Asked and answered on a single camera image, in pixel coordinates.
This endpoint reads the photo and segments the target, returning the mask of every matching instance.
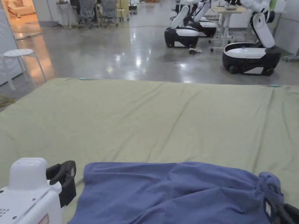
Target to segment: wrinkled fabric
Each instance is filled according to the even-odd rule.
[[[91,163],[69,224],[269,223],[265,196],[283,202],[280,181],[200,162]]]

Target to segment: mattress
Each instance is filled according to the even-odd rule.
[[[299,87],[54,79],[0,113],[0,187],[20,157],[206,162],[279,177],[299,207]],[[64,223],[77,198],[66,208]]]

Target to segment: white tag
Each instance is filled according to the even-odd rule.
[[[271,206],[266,202],[266,212],[271,217]]]

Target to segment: red label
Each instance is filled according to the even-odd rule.
[[[38,224],[49,224],[48,214],[46,214],[45,217],[43,217],[42,220]]]

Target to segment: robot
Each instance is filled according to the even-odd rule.
[[[42,158],[22,158],[10,168],[9,185],[0,189],[0,223],[61,224],[62,213],[76,196],[76,163],[47,169]]]
[[[192,19],[192,12],[189,14],[189,6],[198,3],[198,13]],[[178,15],[173,19],[170,27],[164,32],[164,38],[168,47],[174,47],[175,42],[180,42],[185,47],[195,47],[200,33],[206,37],[213,37],[216,32],[217,25],[207,21],[203,15],[210,8],[210,3],[199,2],[199,0],[181,1],[184,4]]]
[[[184,26],[190,26],[195,28],[200,33],[200,37],[212,38],[217,30],[217,25],[213,22],[208,21],[204,15],[211,7],[211,0],[209,2],[199,2],[197,4],[199,11],[195,14],[194,18],[192,15],[188,15],[184,18]]]
[[[199,32],[192,27],[179,27],[179,24],[187,16],[188,6],[183,6],[179,14],[174,18],[170,27],[164,32],[167,47],[174,47],[175,42],[180,42],[185,47],[194,48],[198,42]]]
[[[222,63],[231,74],[247,73],[270,76],[281,58],[281,50],[267,26],[274,20],[270,11],[271,0],[225,0],[231,5],[243,6],[254,11],[250,24],[257,43],[232,43],[225,47]]]

